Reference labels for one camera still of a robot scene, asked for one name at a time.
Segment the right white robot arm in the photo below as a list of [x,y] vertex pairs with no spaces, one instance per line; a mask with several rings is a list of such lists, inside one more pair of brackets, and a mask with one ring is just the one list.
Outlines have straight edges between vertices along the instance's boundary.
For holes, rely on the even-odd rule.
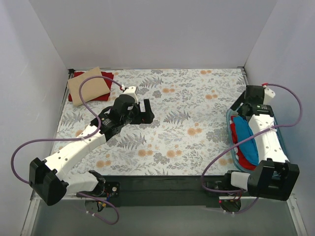
[[250,196],[286,201],[298,179],[298,165],[290,163],[280,142],[271,100],[275,93],[267,84],[247,85],[226,114],[233,146],[235,171],[228,171],[223,191],[240,189]]

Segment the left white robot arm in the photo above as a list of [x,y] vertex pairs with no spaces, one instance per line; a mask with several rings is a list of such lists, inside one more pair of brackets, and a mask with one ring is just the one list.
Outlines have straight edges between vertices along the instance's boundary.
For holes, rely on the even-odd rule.
[[105,190],[105,178],[94,170],[83,174],[69,175],[69,171],[95,148],[119,134],[128,124],[151,124],[154,114],[149,99],[144,101],[145,110],[140,110],[130,95],[120,95],[113,106],[104,108],[98,117],[82,133],[78,141],[67,144],[62,150],[30,163],[31,188],[48,205],[58,203],[65,195],[83,192],[93,197]]

